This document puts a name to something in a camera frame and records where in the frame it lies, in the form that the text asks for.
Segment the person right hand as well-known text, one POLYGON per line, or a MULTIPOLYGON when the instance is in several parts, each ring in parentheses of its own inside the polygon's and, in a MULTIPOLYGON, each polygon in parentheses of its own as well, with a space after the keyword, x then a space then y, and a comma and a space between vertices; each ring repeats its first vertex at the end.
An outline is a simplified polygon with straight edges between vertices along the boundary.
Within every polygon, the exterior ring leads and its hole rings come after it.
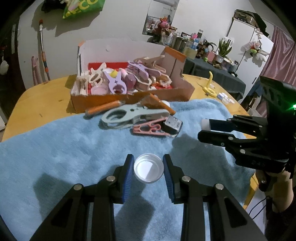
POLYGON ((290 178, 291 173, 286 170, 278 174, 256 170, 255 174, 259 183, 267 181, 267 178, 270 177, 276 178, 273 188, 270 192, 267 192, 273 198, 273 211, 283 212, 288 209, 294 198, 293 180, 290 178))

